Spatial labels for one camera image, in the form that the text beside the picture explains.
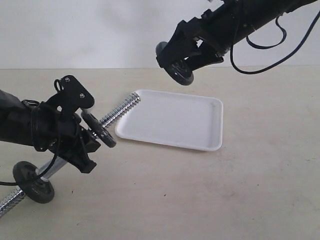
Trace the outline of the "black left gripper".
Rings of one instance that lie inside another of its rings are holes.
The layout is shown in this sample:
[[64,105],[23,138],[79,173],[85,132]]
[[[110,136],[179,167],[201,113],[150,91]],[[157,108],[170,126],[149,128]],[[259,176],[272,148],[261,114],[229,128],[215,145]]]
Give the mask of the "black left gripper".
[[101,144],[81,126],[76,113],[65,116],[45,101],[31,101],[31,145],[37,152],[51,151],[67,160],[82,174],[89,174],[97,163],[89,158]]

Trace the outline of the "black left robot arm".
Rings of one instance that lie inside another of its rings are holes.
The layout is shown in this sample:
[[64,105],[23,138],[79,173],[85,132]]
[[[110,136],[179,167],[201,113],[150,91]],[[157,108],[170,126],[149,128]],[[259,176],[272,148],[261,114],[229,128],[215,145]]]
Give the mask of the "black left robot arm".
[[69,94],[60,91],[47,101],[20,100],[0,92],[0,140],[50,151],[88,174],[96,163],[89,158],[101,145],[81,126],[80,108]]

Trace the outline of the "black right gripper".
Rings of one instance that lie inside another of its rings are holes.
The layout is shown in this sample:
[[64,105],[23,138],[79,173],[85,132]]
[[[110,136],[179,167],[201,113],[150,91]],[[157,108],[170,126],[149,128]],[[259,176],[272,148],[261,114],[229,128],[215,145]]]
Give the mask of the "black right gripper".
[[[160,68],[167,68],[178,61],[184,61],[186,73],[224,61],[223,56],[231,47],[239,10],[236,8],[219,8],[206,10],[201,18],[193,17],[189,21],[182,20],[168,42],[160,42],[163,46],[157,53]],[[209,46],[197,46],[202,40]]]

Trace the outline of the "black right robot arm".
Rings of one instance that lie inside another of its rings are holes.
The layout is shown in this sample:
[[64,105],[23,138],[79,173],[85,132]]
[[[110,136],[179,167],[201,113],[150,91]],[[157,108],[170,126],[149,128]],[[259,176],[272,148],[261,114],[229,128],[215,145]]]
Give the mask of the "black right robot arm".
[[311,0],[225,0],[217,9],[180,21],[156,60],[161,68],[180,64],[191,71],[222,63],[232,45],[309,4]]

